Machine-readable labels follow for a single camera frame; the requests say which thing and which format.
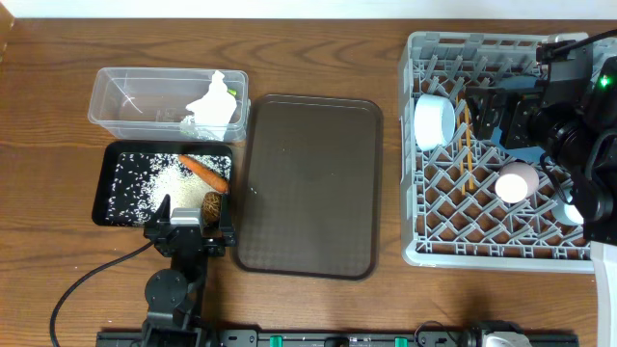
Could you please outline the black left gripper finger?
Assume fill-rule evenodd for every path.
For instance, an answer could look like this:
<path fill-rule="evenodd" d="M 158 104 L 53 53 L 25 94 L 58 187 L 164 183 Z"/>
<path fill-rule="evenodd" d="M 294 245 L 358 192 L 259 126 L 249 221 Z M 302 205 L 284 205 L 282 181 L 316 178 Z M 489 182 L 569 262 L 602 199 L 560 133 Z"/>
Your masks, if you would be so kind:
<path fill-rule="evenodd" d="M 152 216 L 152 225 L 156 228 L 167 226 L 171 217 L 171 196 L 167 194 Z"/>
<path fill-rule="evenodd" d="M 229 204 L 228 204 L 228 195 L 226 194 L 221 195 L 219 230 L 223 234 L 233 234 L 234 233 L 234 227 L 232 224 L 232 219 L 231 219 Z"/>

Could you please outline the brown shiitake mushroom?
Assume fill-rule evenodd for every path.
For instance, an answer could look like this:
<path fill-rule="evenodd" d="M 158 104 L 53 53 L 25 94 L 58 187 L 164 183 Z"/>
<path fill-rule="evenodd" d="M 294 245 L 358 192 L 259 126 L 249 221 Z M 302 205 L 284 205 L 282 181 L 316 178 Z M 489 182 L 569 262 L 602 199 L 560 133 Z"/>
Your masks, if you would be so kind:
<path fill-rule="evenodd" d="M 206 193 L 201 204 L 201 215 L 203 220 L 209 225 L 218 223 L 221 216 L 221 207 L 221 194 L 217 192 Z"/>

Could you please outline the large blue bowl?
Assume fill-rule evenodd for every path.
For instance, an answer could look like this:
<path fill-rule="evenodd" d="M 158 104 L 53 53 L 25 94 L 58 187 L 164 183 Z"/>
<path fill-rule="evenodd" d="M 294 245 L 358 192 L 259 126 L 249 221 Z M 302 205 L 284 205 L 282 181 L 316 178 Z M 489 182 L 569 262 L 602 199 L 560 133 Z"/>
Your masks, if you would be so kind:
<path fill-rule="evenodd" d="M 513 76 L 504 78 L 499 82 L 496 82 L 495 87 L 506 90 L 532 88 L 535 85 L 536 80 L 537 78 L 533 75 Z M 531 164 L 537 164 L 540 161 L 541 155 L 545 152 L 540 147 L 521 147 L 507 149 L 499 142 L 501 134 L 502 132 L 500 128 L 496 126 L 493 129 L 493 134 L 490 139 L 491 143 L 504 153 L 516 158 L 517 160 L 522 160 Z"/>

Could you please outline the white rice grains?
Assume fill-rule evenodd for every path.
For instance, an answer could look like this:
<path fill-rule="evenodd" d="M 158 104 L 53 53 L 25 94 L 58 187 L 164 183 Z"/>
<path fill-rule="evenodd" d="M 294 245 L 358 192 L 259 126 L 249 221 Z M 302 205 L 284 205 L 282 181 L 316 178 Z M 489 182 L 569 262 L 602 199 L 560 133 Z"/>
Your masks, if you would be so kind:
<path fill-rule="evenodd" d="M 111 226 L 140 227 L 169 197 L 170 208 L 198 208 L 217 193 L 183 162 L 182 154 L 123 152 L 104 180 L 102 222 Z"/>

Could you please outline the orange carrot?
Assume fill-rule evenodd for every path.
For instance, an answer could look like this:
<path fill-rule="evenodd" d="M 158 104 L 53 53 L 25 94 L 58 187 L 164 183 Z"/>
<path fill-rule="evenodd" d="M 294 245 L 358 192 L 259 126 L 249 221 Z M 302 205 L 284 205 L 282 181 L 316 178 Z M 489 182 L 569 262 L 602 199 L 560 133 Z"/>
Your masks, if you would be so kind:
<path fill-rule="evenodd" d="M 211 171 L 197 160 L 180 154 L 178 160 L 193 174 L 198 176 L 203 182 L 209 185 L 213 190 L 220 194 L 226 194 L 229 189 L 228 182 L 217 173 Z"/>

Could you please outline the small light blue bowl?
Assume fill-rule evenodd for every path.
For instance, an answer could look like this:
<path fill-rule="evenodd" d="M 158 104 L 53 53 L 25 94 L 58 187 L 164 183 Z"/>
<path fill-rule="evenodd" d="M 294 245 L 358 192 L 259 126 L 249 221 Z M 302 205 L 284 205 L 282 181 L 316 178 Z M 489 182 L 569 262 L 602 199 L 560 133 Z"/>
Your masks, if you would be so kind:
<path fill-rule="evenodd" d="M 423 94 L 416 102 L 414 133 L 422 151 L 448 145 L 454 136 L 456 120 L 453 104 L 443 96 Z"/>

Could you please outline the aluminium foil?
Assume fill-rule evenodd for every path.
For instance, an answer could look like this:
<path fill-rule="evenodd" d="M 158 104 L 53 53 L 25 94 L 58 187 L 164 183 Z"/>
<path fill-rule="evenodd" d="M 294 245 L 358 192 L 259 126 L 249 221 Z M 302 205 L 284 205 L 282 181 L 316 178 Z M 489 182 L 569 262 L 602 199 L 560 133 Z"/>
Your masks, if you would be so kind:
<path fill-rule="evenodd" d="M 197 123 L 194 115 L 186 116 L 179 128 L 184 135 L 201 141 L 223 141 L 226 134 L 224 128 Z"/>

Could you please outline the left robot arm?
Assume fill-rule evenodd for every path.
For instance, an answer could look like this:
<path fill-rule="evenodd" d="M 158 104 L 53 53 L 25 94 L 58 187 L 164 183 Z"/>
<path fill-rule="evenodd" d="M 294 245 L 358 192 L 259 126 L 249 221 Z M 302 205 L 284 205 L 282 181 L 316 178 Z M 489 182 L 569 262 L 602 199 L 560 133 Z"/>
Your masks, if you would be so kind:
<path fill-rule="evenodd" d="M 169 258 L 171 264 L 148 279 L 145 287 L 148 313 L 141 335 L 121 338 L 120 341 L 126 341 L 130 346 L 217 346 L 218 336 L 201 319 L 207 263 L 209 258 L 222 257 L 228 247 L 236 245 L 228 195 L 223 194 L 220 199 L 219 219 L 214 228 L 221 234 L 212 236 L 209 232 L 213 227 L 204 223 L 199 208 L 171 209 L 171 197 L 163 198 L 156 212 L 144 224 L 144 237 L 148 241 L 144 246 L 91 270 L 62 295 L 49 319 L 51 344 L 60 344 L 56 321 L 62 305 L 77 287 L 94 275 L 153 247 Z"/>

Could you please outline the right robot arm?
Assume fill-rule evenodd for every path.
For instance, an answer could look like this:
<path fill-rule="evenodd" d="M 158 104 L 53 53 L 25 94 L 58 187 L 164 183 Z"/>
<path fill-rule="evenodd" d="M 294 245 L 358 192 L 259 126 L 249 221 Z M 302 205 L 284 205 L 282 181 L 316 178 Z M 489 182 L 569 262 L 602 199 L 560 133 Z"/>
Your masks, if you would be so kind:
<path fill-rule="evenodd" d="M 541 43 L 536 61 L 546 78 L 526 89 L 469 87 L 473 135 L 488 140 L 496 128 L 507 149 L 541 147 L 543 160 L 565 169 L 570 195 L 555 191 L 583 218 L 591 246 L 598 292 L 598 343 L 616 343 L 616 60 L 593 71 L 597 41 L 609 30 L 583 40 Z"/>

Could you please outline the black waste tray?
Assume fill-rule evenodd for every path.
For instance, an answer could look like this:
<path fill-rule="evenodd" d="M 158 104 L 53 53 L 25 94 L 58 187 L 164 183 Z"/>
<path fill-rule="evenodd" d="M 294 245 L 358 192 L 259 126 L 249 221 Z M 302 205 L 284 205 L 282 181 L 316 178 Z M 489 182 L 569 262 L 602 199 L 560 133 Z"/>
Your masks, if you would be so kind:
<path fill-rule="evenodd" d="M 93 222 L 99 226 L 110 226 L 102 222 L 102 199 L 106 196 L 104 180 L 111 176 L 111 166 L 123 152 L 173 153 L 189 156 L 202 163 L 225 180 L 230 179 L 232 151 L 229 147 L 215 142 L 154 142 L 117 141 L 106 147 L 92 212 Z"/>

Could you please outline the grey dishwasher rack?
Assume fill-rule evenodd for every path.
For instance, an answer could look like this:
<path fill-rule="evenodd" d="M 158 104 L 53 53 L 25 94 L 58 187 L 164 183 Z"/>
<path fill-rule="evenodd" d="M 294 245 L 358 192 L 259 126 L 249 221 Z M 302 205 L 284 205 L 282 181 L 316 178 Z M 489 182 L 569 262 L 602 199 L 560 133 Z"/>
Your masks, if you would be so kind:
<path fill-rule="evenodd" d="M 512 271 L 589 273 L 591 246 L 581 226 L 565 226 L 551 214 L 559 197 L 570 195 L 569 173 L 551 159 L 531 164 L 504 153 L 490 140 L 477 140 L 471 124 L 474 189 L 469 189 L 464 109 L 467 87 L 494 87 L 508 77 L 546 78 L 536 48 L 548 36 L 415 32 L 398 66 L 401 125 L 402 255 L 415 266 Z M 595 42 L 593 71 L 616 60 L 616 38 Z M 423 94 L 443 96 L 454 107 L 452 141 L 422 151 L 416 145 L 414 112 Z M 538 189 L 517 203 L 495 191 L 499 170 L 523 162 L 539 175 Z"/>

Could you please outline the pink cup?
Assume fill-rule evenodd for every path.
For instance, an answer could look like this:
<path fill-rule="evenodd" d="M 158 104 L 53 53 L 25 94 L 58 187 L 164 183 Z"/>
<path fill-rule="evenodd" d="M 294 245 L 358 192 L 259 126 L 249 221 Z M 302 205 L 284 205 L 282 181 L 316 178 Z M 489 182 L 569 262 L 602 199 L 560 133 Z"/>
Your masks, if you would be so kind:
<path fill-rule="evenodd" d="M 513 162 L 502 167 L 495 183 L 496 195 L 507 203 L 529 198 L 539 186 L 539 175 L 529 164 Z"/>

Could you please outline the brown plastic tray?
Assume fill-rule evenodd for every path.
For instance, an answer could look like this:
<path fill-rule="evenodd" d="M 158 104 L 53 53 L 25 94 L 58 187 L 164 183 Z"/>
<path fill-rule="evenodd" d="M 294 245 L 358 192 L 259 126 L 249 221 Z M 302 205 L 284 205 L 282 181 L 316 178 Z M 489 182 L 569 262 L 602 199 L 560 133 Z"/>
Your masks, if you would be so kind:
<path fill-rule="evenodd" d="M 365 99 L 267 94 L 238 200 L 243 270 L 364 280 L 378 257 L 383 114 Z"/>

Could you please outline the light blue cup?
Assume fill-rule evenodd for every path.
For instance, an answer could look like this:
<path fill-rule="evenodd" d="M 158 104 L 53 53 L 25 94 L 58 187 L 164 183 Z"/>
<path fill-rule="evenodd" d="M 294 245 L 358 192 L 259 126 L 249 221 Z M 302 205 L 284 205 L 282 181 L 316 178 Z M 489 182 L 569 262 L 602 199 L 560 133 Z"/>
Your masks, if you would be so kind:
<path fill-rule="evenodd" d="M 583 217 L 573 204 L 567 204 L 559 197 L 554 200 L 556 205 L 551 209 L 551 214 L 558 223 L 565 226 L 581 226 L 584 223 Z"/>

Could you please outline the clear plastic bin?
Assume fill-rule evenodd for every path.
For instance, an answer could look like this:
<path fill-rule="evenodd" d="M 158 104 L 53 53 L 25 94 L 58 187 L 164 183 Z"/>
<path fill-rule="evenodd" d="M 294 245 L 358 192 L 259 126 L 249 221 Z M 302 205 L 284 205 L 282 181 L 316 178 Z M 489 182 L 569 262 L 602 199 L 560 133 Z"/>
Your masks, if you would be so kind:
<path fill-rule="evenodd" d="M 200 141 L 180 132 L 189 115 L 186 105 L 208 91 L 219 69 L 171 67 L 105 67 L 95 78 L 88 119 L 119 139 Z M 248 75 L 241 70 L 220 70 L 229 89 L 237 91 L 236 110 L 223 141 L 246 138 L 251 101 Z"/>

